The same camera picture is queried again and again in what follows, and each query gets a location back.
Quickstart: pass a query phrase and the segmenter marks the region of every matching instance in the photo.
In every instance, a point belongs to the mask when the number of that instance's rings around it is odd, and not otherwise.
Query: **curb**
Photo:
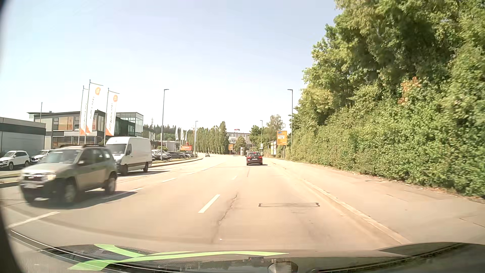
[[[187,160],[179,160],[179,161],[175,161],[175,162],[171,162],[170,164],[163,164],[163,165],[152,165],[150,168],[154,168],[154,167],[163,167],[163,166],[169,166],[169,165],[175,165],[175,164],[180,164],[180,163],[186,163],[186,162],[193,162],[193,161],[197,161],[197,160],[201,160],[201,159],[204,159],[203,157],[198,157],[198,158],[193,158],[193,159],[187,159]],[[14,178],[14,177],[19,177],[20,175],[7,175],[7,176],[0,176],[0,179],[1,178]],[[17,186],[18,185],[18,181],[13,181],[13,182],[5,182],[5,183],[0,183],[0,188],[8,188],[8,187],[13,187],[13,186]]]

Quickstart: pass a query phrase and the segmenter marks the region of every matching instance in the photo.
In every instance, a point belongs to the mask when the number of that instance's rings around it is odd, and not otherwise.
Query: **windshield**
[[[110,149],[111,154],[124,154],[126,144],[107,144],[106,148]]]
[[[81,150],[67,150],[67,149],[60,149],[54,150],[50,152],[44,159],[42,160],[43,163],[65,163],[65,164],[72,164],[74,163],[74,159],[78,156],[78,153]]]

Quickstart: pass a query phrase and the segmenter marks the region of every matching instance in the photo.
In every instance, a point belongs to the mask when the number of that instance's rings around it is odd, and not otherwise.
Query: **car window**
[[[95,149],[86,149],[82,152],[79,161],[84,161],[85,164],[91,165],[96,163]]]
[[[106,161],[106,158],[101,151],[101,149],[94,149],[94,154],[95,154],[95,162],[100,163]]]
[[[101,151],[103,152],[104,158],[106,158],[106,160],[111,158],[111,153],[109,150],[101,150]]]

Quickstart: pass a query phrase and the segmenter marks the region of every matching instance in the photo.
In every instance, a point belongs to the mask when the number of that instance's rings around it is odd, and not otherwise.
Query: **white flag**
[[[79,116],[79,135],[86,135],[86,108],[88,107],[88,92],[83,92],[81,102],[81,113]]]
[[[102,85],[90,83],[89,85],[89,97],[88,97],[88,109],[86,112],[86,133],[89,134],[93,130],[94,119],[94,107],[99,100],[99,94],[101,93]]]
[[[114,136],[114,125],[116,121],[116,105],[118,104],[118,94],[108,91],[108,102],[106,109],[106,131],[107,136]]]

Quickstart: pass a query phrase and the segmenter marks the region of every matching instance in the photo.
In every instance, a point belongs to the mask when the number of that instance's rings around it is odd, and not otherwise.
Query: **orange sign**
[[[277,131],[276,132],[276,144],[278,146],[285,146],[286,145],[286,139],[288,136],[288,131]]]

